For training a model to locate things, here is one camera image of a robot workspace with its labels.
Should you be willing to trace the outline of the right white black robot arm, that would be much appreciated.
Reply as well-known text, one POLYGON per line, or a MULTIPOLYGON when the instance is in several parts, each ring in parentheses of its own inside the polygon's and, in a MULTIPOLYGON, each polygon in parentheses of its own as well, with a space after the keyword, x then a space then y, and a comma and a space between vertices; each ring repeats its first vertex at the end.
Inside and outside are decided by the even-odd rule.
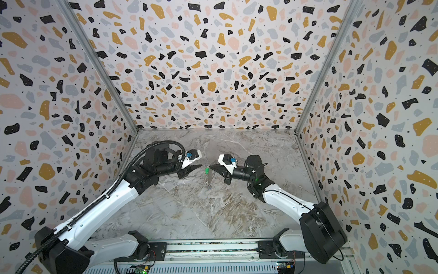
POLYGON ((218 173, 227 185, 233 180, 246 182, 247 190, 255 199, 281 210, 300 225, 300 232, 284 228, 271 240, 260 244, 260 255, 288 259, 293 252, 300 251, 321 264, 335 258, 347 243, 347 236, 330 206, 325 202, 305 201, 283 190, 268 178, 265 166, 258 155, 248 156, 239 166, 235 157, 221 154, 216 164, 206 168, 206 173, 209 176, 218 173))

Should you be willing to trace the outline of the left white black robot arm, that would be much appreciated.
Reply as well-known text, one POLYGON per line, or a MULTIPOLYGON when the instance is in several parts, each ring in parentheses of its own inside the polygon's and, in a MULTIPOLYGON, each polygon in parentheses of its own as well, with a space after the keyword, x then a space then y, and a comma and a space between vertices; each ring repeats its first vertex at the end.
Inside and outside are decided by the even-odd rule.
POLYGON ((51 274, 82 274, 102 262, 129 258, 156 260, 149 240, 138 231, 94 242, 93 233, 122 207, 156 186, 163 176, 187 177, 199 168, 200 150, 186 150, 176 141, 153 142, 127 164, 124 171, 96 200, 68 221, 35 235, 36 258, 51 274))

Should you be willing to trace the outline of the right electronics board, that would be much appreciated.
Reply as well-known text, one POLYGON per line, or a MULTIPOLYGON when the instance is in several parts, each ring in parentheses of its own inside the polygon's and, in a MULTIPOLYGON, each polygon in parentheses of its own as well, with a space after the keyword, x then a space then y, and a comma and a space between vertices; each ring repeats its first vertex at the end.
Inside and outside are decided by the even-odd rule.
POLYGON ((278 274, 295 274, 295 260, 277 263, 278 274))

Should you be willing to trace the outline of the electronics board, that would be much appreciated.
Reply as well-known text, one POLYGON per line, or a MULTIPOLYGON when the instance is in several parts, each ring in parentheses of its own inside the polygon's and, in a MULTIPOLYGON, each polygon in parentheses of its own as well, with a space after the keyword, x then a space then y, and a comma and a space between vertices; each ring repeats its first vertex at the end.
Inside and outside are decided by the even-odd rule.
POLYGON ((153 264, 139 264, 131 268, 134 274, 149 274, 153 266, 153 264))
POLYGON ((295 260, 277 263, 278 274, 295 274, 295 260))

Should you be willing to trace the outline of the left electronics board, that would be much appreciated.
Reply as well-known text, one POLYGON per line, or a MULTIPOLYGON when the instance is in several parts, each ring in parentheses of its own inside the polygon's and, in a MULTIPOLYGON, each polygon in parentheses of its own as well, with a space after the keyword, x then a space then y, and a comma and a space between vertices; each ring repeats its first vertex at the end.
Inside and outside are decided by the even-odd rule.
POLYGON ((139 264, 131 268, 134 274, 149 274, 153 266, 153 264, 139 264))

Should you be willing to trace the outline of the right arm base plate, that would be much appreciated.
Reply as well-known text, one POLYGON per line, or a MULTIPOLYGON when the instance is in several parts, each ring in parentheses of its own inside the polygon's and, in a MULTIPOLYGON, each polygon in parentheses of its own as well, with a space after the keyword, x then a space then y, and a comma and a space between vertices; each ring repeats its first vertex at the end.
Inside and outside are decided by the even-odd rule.
POLYGON ((292 260, 303 258, 306 249, 304 246, 297 246, 293 247, 291 251, 287 251, 279 240, 269 239, 258 241, 256 251, 260 259, 292 260))

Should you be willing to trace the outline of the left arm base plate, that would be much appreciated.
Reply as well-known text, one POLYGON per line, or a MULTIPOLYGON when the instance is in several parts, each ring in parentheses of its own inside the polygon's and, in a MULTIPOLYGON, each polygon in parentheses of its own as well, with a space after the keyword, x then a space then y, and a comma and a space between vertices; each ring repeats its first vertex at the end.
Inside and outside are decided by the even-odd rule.
POLYGON ((164 261, 167 251, 167 242, 149 242, 148 244, 139 244, 133 255, 118 258, 118 262, 157 262, 164 261))

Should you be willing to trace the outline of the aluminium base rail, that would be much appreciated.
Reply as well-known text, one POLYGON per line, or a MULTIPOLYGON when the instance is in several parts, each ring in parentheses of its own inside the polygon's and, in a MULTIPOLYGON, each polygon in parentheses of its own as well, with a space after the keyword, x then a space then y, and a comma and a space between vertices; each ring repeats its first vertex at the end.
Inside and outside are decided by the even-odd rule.
MULTIPOLYGON (((118 262, 117 259, 91 263, 87 274, 133 274, 132 266, 153 264, 149 274, 277 274, 277 263, 290 260, 260 259, 257 242, 268 239, 225 240, 152 240, 167 242, 164 261, 118 262)), ((358 274, 352 250, 341 252, 326 264, 321 264, 308 253, 303 258, 294 258, 295 274, 358 274)))

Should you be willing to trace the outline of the left aluminium corner post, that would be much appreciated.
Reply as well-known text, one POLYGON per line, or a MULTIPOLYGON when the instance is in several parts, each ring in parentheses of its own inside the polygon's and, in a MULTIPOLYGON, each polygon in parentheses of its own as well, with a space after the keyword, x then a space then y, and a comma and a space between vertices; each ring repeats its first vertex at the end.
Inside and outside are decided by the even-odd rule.
POLYGON ((69 1, 55 1, 57 7, 60 9, 62 15, 66 18, 66 22, 71 27, 72 32, 76 35, 79 43, 82 45, 84 52, 87 54, 90 62, 94 66, 96 72, 98 73, 102 82, 106 85, 110 95, 115 100, 115 104, 121 111, 125 122, 128 124, 128 127, 133 130, 136 134, 139 132, 138 127, 134 124, 133 119, 125 107, 120 95, 116 91, 116 88, 110 80, 108 73, 106 72, 103 64, 101 63, 96 51, 92 47, 90 40, 88 39, 85 31, 81 27, 79 20, 74 14, 69 1))

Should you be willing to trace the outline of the aluminium corner post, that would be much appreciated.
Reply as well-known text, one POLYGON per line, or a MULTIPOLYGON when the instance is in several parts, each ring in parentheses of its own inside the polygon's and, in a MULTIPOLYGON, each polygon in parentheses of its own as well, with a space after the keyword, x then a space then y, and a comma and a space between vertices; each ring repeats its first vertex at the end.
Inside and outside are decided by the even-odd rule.
POLYGON ((319 89, 322 87, 325 78, 327 74, 329 73, 332 64, 335 62, 335 58, 338 56, 338 51, 342 46, 343 41, 345 40, 347 36, 347 32, 353 22, 353 20, 356 17, 356 14, 361 7, 363 1, 360 0, 353 0, 350 1, 350 4, 347 8, 346 14, 343 18, 343 21, 339 27, 338 33, 335 37, 335 40, 333 42, 333 45, 328 52, 328 55, 323 63, 323 66, 321 68, 321 71, 318 75, 318 78, 315 82, 315 85, 306 101, 306 105, 303 109, 302 115, 298 121, 298 124, 294 130, 295 135, 299 135, 300 131, 304 128, 306 117, 310 114, 312 103, 316 99, 319 89))
POLYGON ((66 18, 66 22, 71 27, 72 32, 76 35, 79 43, 82 45, 84 52, 87 54, 90 62, 94 66, 96 72, 98 73, 102 82, 106 85, 110 95, 115 100, 115 104, 121 111, 125 122, 128 124, 128 127, 133 130, 136 134, 139 132, 138 127, 134 124, 133 119, 125 107, 120 95, 116 91, 116 88, 110 80, 108 73, 106 72, 103 64, 101 63, 96 51, 92 47, 90 40, 88 39, 85 31, 81 27, 79 20, 74 14, 69 1, 55 1, 57 7, 60 9, 62 15, 66 18))

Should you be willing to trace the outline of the right aluminium corner post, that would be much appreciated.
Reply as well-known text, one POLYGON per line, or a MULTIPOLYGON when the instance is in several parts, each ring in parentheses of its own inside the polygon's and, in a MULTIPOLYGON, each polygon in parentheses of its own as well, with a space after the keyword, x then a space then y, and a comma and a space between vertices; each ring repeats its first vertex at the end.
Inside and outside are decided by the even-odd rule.
POLYGON ((328 55, 323 63, 323 66, 321 68, 321 71, 318 75, 318 78, 315 82, 315 85, 306 101, 306 105, 303 109, 302 115, 298 121, 298 124, 294 130, 295 135, 299 135, 300 131, 304 128, 306 117, 310 114, 312 103, 316 99, 319 89, 322 87, 325 78, 327 74, 329 73, 332 64, 335 62, 335 58, 338 56, 338 51, 342 46, 343 41, 345 40, 347 36, 347 32, 353 22, 353 20, 356 17, 356 14, 361 7, 363 1, 360 0, 353 0, 350 1, 350 4, 347 8, 346 14, 343 18, 343 21, 339 27, 338 33, 335 37, 335 40, 333 42, 333 45, 328 52, 328 55))

